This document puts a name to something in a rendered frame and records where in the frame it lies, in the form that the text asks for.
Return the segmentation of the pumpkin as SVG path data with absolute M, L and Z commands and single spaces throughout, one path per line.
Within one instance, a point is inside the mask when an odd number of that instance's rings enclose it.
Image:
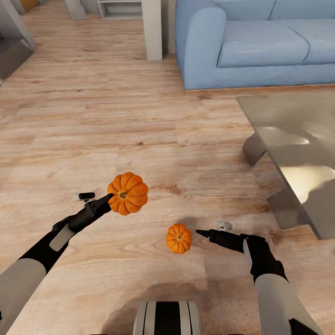
M 113 193 L 107 201 L 111 210 L 121 215 L 137 213 L 148 200 L 148 186 L 139 175 L 131 172 L 116 176 L 107 191 L 108 195 Z
M 190 249 L 192 242 L 191 232 L 183 224 L 174 224 L 169 227 L 166 234 L 167 247 L 171 249 L 173 254 L 184 254 Z

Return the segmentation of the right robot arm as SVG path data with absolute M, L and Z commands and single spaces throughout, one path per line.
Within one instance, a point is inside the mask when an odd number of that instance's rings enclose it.
M 233 234 L 232 224 L 218 223 L 218 230 L 196 230 L 219 246 L 245 254 L 254 276 L 262 335 L 324 335 L 288 282 L 282 263 L 272 255 L 265 238 Z

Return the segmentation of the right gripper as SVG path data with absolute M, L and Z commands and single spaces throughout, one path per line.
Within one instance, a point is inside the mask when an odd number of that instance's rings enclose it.
M 215 229 L 207 230 L 196 230 L 196 233 L 209 237 L 209 241 L 212 243 L 217 243 L 219 246 L 231 249 L 230 240 L 233 233 L 228 233 L 225 231 L 219 231 Z

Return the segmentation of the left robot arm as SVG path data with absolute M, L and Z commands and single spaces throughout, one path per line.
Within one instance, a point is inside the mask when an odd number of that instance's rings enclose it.
M 73 201 L 85 208 L 53 225 L 53 229 L 0 275 L 0 335 L 6 335 L 46 274 L 51 270 L 69 240 L 111 211 L 107 203 L 113 193 L 93 200 L 92 192 L 74 193 Z

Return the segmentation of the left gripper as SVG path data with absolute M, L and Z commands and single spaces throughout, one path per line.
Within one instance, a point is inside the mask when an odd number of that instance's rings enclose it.
M 95 200 L 94 202 L 87 202 L 84 205 L 85 208 L 77 213 L 78 222 L 80 222 L 83 226 L 89 226 L 103 214 L 111 211 L 111 207 L 107 201 L 112 197 L 113 193 L 106 195 L 101 199 Z

